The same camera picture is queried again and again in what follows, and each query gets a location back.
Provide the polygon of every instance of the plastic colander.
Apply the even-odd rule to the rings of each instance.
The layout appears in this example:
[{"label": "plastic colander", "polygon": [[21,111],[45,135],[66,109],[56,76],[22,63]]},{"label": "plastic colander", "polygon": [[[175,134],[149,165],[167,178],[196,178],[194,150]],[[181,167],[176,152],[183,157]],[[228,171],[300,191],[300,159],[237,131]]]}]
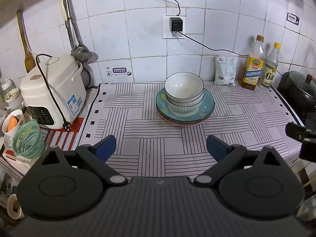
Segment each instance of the plastic colander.
[{"label": "plastic colander", "polygon": [[15,156],[35,159],[44,151],[44,140],[36,120],[21,126],[13,137],[12,147]]}]

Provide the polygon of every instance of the bottle label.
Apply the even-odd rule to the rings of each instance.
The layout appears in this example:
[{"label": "bottle label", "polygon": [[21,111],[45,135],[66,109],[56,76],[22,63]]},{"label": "bottle label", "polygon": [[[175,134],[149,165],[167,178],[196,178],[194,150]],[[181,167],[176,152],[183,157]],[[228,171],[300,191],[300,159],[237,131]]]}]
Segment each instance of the bottle label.
[{"label": "bottle label", "polygon": [[248,57],[246,72],[242,81],[251,85],[256,85],[260,76],[262,65],[262,60],[258,58]]},{"label": "bottle label", "polygon": [[260,80],[261,84],[269,87],[272,84],[274,75],[276,73],[277,68],[271,66],[269,63],[265,64],[265,68],[263,70],[262,78]]}]

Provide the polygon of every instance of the plastic bottle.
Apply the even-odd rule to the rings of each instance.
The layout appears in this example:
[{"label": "plastic bottle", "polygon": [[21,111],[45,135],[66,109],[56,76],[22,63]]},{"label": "plastic bottle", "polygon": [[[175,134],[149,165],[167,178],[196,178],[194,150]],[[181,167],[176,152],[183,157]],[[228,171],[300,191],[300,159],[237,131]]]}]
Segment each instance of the plastic bottle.
[{"label": "plastic bottle", "polygon": [[259,80],[258,86],[263,90],[268,90],[272,84],[274,75],[276,73],[277,65],[279,64],[278,56],[281,45],[274,43],[273,50],[267,57],[267,62],[263,68],[262,76]]},{"label": "plastic bottle", "polygon": [[256,42],[248,56],[244,77],[240,82],[240,86],[245,89],[254,90],[258,82],[264,60],[263,40],[263,36],[257,35]]}]

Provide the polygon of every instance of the pot lid knob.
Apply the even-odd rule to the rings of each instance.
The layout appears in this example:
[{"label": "pot lid knob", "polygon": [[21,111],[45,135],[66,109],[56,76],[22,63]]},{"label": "pot lid knob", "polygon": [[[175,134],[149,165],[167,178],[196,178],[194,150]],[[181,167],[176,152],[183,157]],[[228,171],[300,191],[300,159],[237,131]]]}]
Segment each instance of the pot lid knob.
[{"label": "pot lid knob", "polygon": [[313,79],[312,75],[307,74],[305,82],[310,83],[312,81],[312,79]]}]

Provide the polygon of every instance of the pot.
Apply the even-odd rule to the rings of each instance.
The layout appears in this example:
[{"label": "pot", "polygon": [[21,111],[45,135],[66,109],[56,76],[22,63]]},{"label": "pot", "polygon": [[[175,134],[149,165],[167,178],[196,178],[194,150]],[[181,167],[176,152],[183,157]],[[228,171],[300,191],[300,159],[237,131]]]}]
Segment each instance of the pot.
[{"label": "pot", "polygon": [[316,84],[310,74],[290,71],[288,73],[288,90],[291,99],[306,112],[316,111]]}]

